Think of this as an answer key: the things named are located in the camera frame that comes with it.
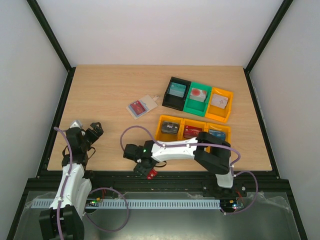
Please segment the red object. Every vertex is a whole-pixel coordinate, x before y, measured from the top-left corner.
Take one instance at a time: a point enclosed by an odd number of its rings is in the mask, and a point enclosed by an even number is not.
[[[146,111],[140,101],[135,101],[134,103],[131,103],[130,106],[137,115],[140,115]]]
[[[205,95],[207,95],[207,91],[201,90]],[[201,91],[198,88],[192,88],[191,94],[193,96],[199,96],[201,94]]]
[[[196,126],[189,126],[186,125],[184,127],[184,132],[183,132],[183,136],[186,139],[192,139],[194,137],[198,137],[199,133],[203,132],[202,128],[200,127],[196,127]]]
[[[200,95],[200,90],[197,89],[197,88],[193,88],[192,91],[191,91],[191,94],[193,96],[199,96]]]
[[[153,179],[157,174],[158,172],[154,168],[152,168],[148,176],[146,176],[146,179]]]

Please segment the black frame edge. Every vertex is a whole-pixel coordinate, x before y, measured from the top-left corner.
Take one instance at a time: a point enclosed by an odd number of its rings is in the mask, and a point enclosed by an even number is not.
[[[42,158],[40,161],[38,171],[36,173],[37,178],[40,177],[41,172],[43,170],[47,170],[50,156],[51,156],[52,150],[54,148],[54,144],[55,144],[55,140],[56,140],[56,136],[57,136],[57,132],[54,130],[54,127],[59,127],[59,125],[60,125],[61,118],[62,118],[64,109],[66,106],[69,90],[71,87],[71,83],[72,83],[72,80],[75,75],[75,71],[76,71],[75,67],[71,68],[68,75],[66,76],[66,80],[65,80],[65,83],[64,83],[64,86],[62,89],[61,97],[60,97],[58,106],[56,108],[56,112],[55,112],[53,122],[52,122],[52,125],[50,128],[49,136],[48,136],[48,139],[47,139],[45,147],[44,147],[44,151],[43,151],[43,155],[42,155]]]
[[[262,133],[262,136],[263,136],[263,140],[264,140],[264,144],[265,144],[265,147],[266,147],[266,151],[267,151],[269,159],[270,159],[270,164],[271,164],[271,167],[272,167],[272,171],[274,171],[275,177],[280,178],[279,170],[278,170],[277,163],[276,163],[276,160],[275,160],[275,156],[274,156],[274,153],[272,151],[272,147],[271,147],[271,144],[270,144],[270,141],[269,141],[269,138],[268,138],[268,133],[267,133],[267,130],[266,130],[264,119],[263,119],[261,111],[260,111],[260,107],[259,107],[259,104],[258,104],[258,100],[257,100],[257,96],[256,96],[256,93],[255,93],[254,86],[252,84],[252,81],[251,81],[249,73],[245,69],[243,69],[243,71],[244,71],[244,74],[245,74],[246,82],[248,84],[248,88],[249,88],[250,95],[251,95],[251,98],[252,98],[252,102],[253,102],[253,106],[254,106],[254,109],[255,109],[255,113],[256,113],[256,116],[258,118],[258,122],[259,122],[259,125],[260,125],[260,129],[261,129],[261,133]]]
[[[265,47],[267,46],[269,40],[273,36],[274,32],[276,31],[278,25],[280,24],[282,18],[285,16],[286,12],[288,11],[290,5],[294,0],[283,0],[282,4],[280,5],[278,11],[276,12],[273,20],[271,21],[268,29],[266,30],[264,36],[262,37],[258,47],[256,48],[252,58],[250,59],[248,65],[245,68],[247,73],[250,73],[254,68],[255,64],[257,63],[260,55],[264,51]]]
[[[58,54],[62,64],[64,65],[65,69],[69,72],[71,71],[72,67],[62,50],[54,32],[52,31],[44,13],[42,12],[37,0],[26,0],[32,9],[35,17],[38,19],[43,31],[45,32],[46,36],[48,37],[50,43],[52,44],[54,50],[56,51],[56,54]]]

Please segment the wooden tabletop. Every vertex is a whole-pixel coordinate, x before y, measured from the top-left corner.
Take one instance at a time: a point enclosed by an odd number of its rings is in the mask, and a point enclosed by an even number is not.
[[[223,123],[162,106],[171,76],[218,87],[234,93],[229,120],[231,146],[241,153],[235,171],[271,171],[270,160],[241,66],[152,66],[152,65],[79,65],[76,67],[60,128],[68,129],[80,120],[86,130],[92,122],[101,122],[104,134],[94,143],[96,153],[87,170],[132,171],[136,165],[123,158],[120,135],[132,125],[141,125],[155,134],[161,114],[203,122]],[[145,95],[159,95],[158,107],[134,120],[126,106]],[[125,144],[143,145],[150,140],[142,129],[131,129]],[[48,170],[61,170],[66,143],[57,135]],[[157,171],[205,171],[195,160],[168,161]]]

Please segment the wire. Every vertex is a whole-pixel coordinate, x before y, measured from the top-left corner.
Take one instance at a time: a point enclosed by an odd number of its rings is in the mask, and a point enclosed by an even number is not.
[[[93,153],[91,154],[91,156],[88,158],[87,161],[89,161],[89,159],[92,158],[92,156],[96,153],[96,149],[95,149],[93,146],[90,147],[89,151],[90,151],[91,149],[93,149],[94,151],[93,151]]]
[[[64,134],[64,132],[60,128],[56,127],[56,126],[53,129],[56,130],[57,132],[61,133],[61,135],[63,136],[63,138],[64,138],[64,140],[66,142],[66,145],[68,147],[69,154],[70,154],[70,162],[69,162],[70,166],[69,166],[69,169],[68,169],[68,174],[65,176],[65,179],[63,181],[63,184],[62,184],[62,187],[61,187],[61,191],[60,191],[60,200],[58,200],[58,206],[56,208],[56,224],[57,224],[57,228],[58,228],[58,233],[59,233],[60,239],[64,240],[64,235],[63,235],[63,232],[62,232],[62,229],[61,229],[61,222],[60,222],[60,208],[61,208],[62,197],[64,195],[65,187],[66,187],[69,175],[70,175],[71,170],[72,170],[73,155],[72,155],[72,150],[71,150],[70,143],[69,143],[69,141],[67,139],[67,136]]]
[[[245,204],[245,201],[244,201],[241,193],[240,193],[237,189],[235,190],[235,192],[239,195],[239,199],[241,200],[241,202],[242,202],[243,204]]]
[[[252,177],[253,177],[253,179],[254,179],[254,182],[255,182],[255,194],[254,194],[254,197],[253,197],[253,199],[252,199],[252,202],[250,202],[250,204],[249,204],[246,208],[244,208],[244,209],[242,209],[242,210],[240,210],[240,211],[235,211],[235,212],[225,212],[225,211],[221,208],[220,210],[221,210],[221,212],[223,212],[224,215],[234,215],[234,214],[243,213],[244,211],[248,210],[248,209],[254,204],[254,202],[255,202],[256,199],[257,199],[257,196],[258,196],[258,181],[257,181],[256,176],[255,176],[251,171],[240,171],[240,172],[238,172],[235,176],[237,177],[237,176],[239,176],[239,175],[241,175],[241,174],[243,174],[243,173],[251,174]]]
[[[116,194],[120,195],[120,197],[122,197],[122,199],[124,200],[124,203],[125,203],[125,207],[126,207],[126,218],[125,218],[125,221],[123,222],[123,224],[118,227],[117,229],[114,229],[114,230],[107,230],[107,229],[104,229],[100,226],[98,226],[96,223],[94,223],[94,221],[89,217],[88,214],[85,214],[86,218],[89,220],[90,223],[92,223],[97,229],[103,231],[103,232],[106,232],[106,233],[115,233],[117,231],[120,231],[121,229],[123,229],[125,227],[125,225],[128,223],[128,220],[129,220],[129,204],[127,202],[127,199],[125,198],[125,196],[123,194],[121,194],[119,191],[113,189],[113,188],[110,188],[110,187],[99,187],[99,188],[96,188],[94,190],[92,190],[91,192],[89,192],[89,195],[96,192],[96,191],[99,191],[99,190],[110,190],[110,191],[113,191],[115,192]]]
[[[165,166],[167,166],[167,161],[163,161],[162,163],[164,163],[164,165],[160,165],[160,166],[155,165],[154,167],[155,168],[164,168]]]
[[[152,136],[152,134],[149,132],[148,129],[146,129],[145,127],[143,126],[139,126],[139,125],[134,125],[134,126],[130,126],[128,127],[126,130],[123,131],[123,133],[121,134],[120,136],[120,146],[122,148],[122,151],[125,151],[125,148],[124,148],[124,145],[122,143],[122,138],[124,137],[125,133],[130,130],[130,129],[134,129],[134,128],[137,128],[137,129],[143,129],[147,132],[147,134],[149,134],[150,138],[152,139],[152,141],[154,141],[155,144],[157,144],[159,147],[162,147],[162,144],[158,143],[157,140],[154,138],[154,136]]]

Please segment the purple cable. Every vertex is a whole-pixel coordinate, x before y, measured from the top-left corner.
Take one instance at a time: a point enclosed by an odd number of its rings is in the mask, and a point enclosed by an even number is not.
[[[158,146],[162,147],[162,145],[157,142],[157,140],[154,138],[154,136],[152,136],[152,134],[149,132],[148,129],[146,129],[146,128],[143,127],[143,126],[134,125],[134,126],[128,127],[126,130],[124,130],[123,133],[122,133],[121,136],[120,136],[120,146],[121,146],[121,148],[122,148],[122,151],[125,151],[124,145],[123,145],[123,143],[122,143],[122,138],[124,137],[125,133],[126,133],[128,130],[133,129],[133,128],[138,128],[138,129],[143,129],[143,130],[145,130],[146,133],[149,134],[149,136],[150,136],[150,138],[152,139],[152,141],[154,141],[154,143],[157,144]]]
[[[225,212],[225,211],[221,208],[221,211],[222,211],[223,214],[225,214],[225,215],[234,215],[234,214],[243,213],[244,211],[248,210],[248,209],[254,204],[254,202],[255,202],[256,199],[257,199],[257,196],[258,196],[258,181],[257,181],[256,176],[255,176],[251,171],[240,171],[240,172],[238,172],[235,176],[237,177],[237,176],[239,176],[240,174],[243,174],[243,173],[251,174],[252,177],[253,177],[253,179],[254,179],[254,182],[255,182],[255,194],[254,194],[254,197],[253,197],[253,199],[252,199],[252,202],[250,202],[250,204],[249,204],[246,208],[244,208],[244,209],[242,209],[242,210],[240,210],[240,211],[235,211],[235,212]]]
[[[114,232],[117,232],[117,231],[123,229],[123,228],[125,227],[125,225],[127,224],[128,220],[129,220],[129,205],[128,205],[128,202],[127,202],[125,196],[124,196],[123,194],[121,194],[119,191],[117,191],[117,190],[115,190],[115,189],[113,189],[113,188],[110,188],[110,187],[99,187],[99,188],[97,188],[97,189],[92,190],[89,194],[92,194],[92,193],[94,193],[94,192],[96,192],[96,191],[99,191],[99,190],[111,190],[111,191],[117,193],[118,195],[120,195],[120,196],[123,198],[123,200],[124,200],[124,202],[125,202],[125,207],[126,207],[126,219],[125,219],[124,223],[123,223],[120,227],[118,227],[117,229],[107,230],[107,229],[104,229],[104,228],[98,226],[96,223],[94,223],[94,221],[89,217],[88,214],[85,214],[85,216],[87,217],[87,219],[88,219],[97,229],[99,229],[99,230],[101,230],[101,231],[103,231],[103,232],[106,232],[106,233],[114,233]]]
[[[70,143],[69,143],[66,135],[64,134],[64,131],[62,131],[60,128],[58,128],[58,127],[56,127],[56,126],[55,126],[53,129],[56,130],[57,132],[61,133],[61,135],[63,136],[63,138],[64,138],[64,140],[65,140],[65,142],[66,142],[66,145],[68,146],[68,150],[69,150],[69,154],[70,154],[70,167],[69,167],[69,170],[68,170],[68,175],[65,176],[65,179],[64,179],[64,182],[63,182],[63,184],[62,184],[61,191],[60,191],[60,198],[62,198],[63,195],[64,195],[64,191],[65,191],[65,187],[66,187],[66,184],[67,184],[69,175],[70,175],[71,170],[72,170],[73,156],[72,156],[72,150],[71,150]],[[59,200],[59,201],[58,201],[58,206],[57,206],[57,208],[56,208],[56,223],[57,223],[57,227],[58,227],[58,232],[59,232],[60,239],[61,239],[61,240],[64,240],[64,235],[63,235],[63,233],[62,233],[61,223],[60,223],[60,208],[61,208],[61,203],[62,203],[62,201]]]

